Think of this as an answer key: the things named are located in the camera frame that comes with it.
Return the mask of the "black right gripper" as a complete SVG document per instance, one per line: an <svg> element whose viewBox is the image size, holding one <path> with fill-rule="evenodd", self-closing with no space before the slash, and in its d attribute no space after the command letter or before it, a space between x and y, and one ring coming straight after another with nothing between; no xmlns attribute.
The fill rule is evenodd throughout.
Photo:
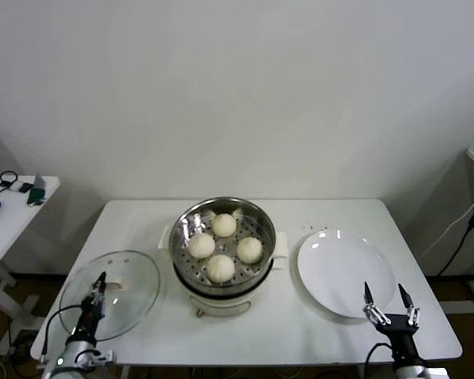
<svg viewBox="0 0 474 379"><path fill-rule="evenodd" d="M419 308L414 306L411 295L401 283L398 284L406 315L386 315L374 304L374 298L367 282L364 283L363 312L367 319L378 326L378 331L389 339L392 347L392 358L395 362L418 362L419 353L414 343L413 336L418 330Z"/></svg>

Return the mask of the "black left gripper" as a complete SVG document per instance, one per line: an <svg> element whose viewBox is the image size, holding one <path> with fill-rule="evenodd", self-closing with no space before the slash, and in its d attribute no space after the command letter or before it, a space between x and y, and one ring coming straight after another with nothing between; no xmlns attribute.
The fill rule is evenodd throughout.
<svg viewBox="0 0 474 379"><path fill-rule="evenodd" d="M101 272L91 290L89 302L81 303L81 315L76 325L76 339L89 343L96 342L96 330L100 320L105 316L104 293L106 290L106 272Z"/></svg>

